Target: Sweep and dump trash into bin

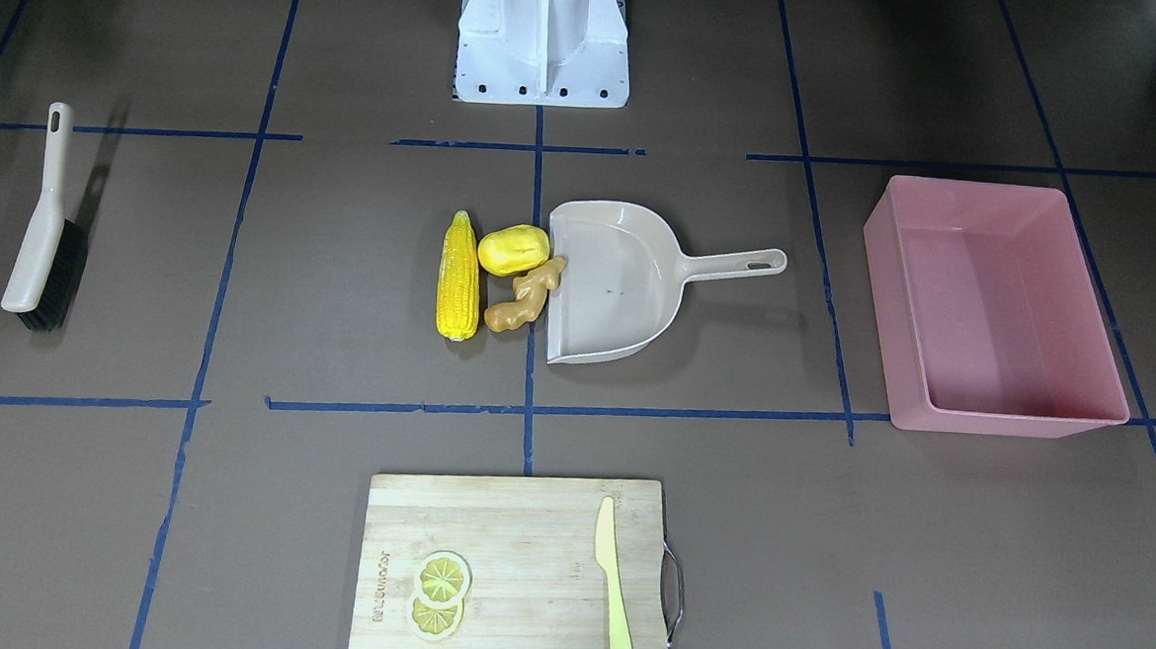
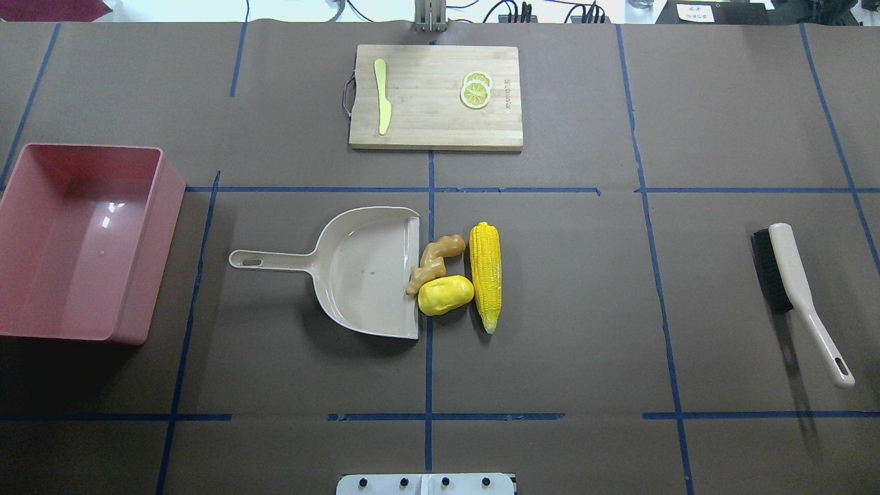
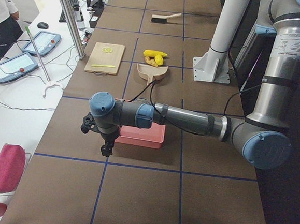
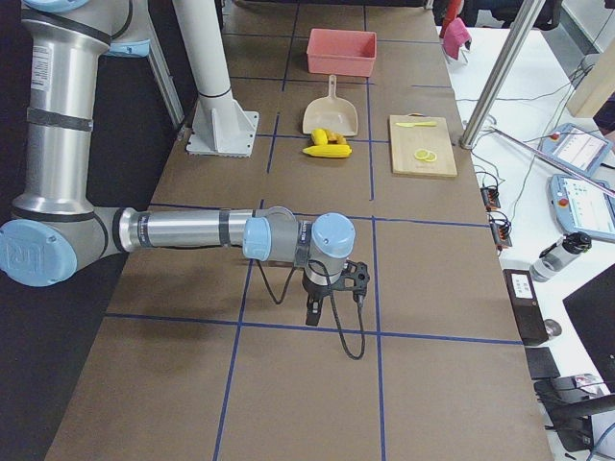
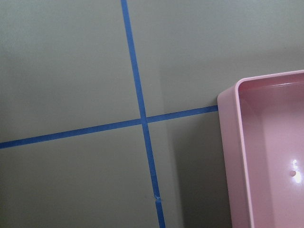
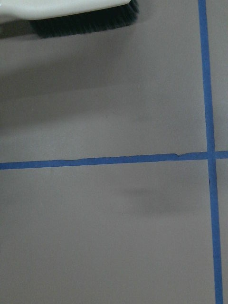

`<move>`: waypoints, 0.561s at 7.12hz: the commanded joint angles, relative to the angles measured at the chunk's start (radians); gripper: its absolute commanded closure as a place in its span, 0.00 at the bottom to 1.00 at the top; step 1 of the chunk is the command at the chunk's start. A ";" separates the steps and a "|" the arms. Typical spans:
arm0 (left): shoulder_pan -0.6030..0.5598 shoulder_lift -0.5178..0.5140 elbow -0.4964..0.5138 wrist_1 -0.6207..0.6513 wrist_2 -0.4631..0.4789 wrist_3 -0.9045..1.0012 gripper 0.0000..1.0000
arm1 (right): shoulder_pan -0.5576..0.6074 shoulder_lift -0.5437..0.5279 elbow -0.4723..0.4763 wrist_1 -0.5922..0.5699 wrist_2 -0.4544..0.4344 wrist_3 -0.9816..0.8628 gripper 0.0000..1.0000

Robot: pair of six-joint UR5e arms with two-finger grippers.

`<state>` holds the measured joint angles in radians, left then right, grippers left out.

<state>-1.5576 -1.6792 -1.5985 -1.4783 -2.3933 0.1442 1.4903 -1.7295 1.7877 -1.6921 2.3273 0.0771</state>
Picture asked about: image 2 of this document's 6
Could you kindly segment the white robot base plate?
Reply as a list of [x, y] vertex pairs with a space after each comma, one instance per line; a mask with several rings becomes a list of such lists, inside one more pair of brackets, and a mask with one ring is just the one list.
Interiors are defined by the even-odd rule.
[[516, 494], [516, 477], [500, 472], [362, 474], [340, 477], [336, 494]]

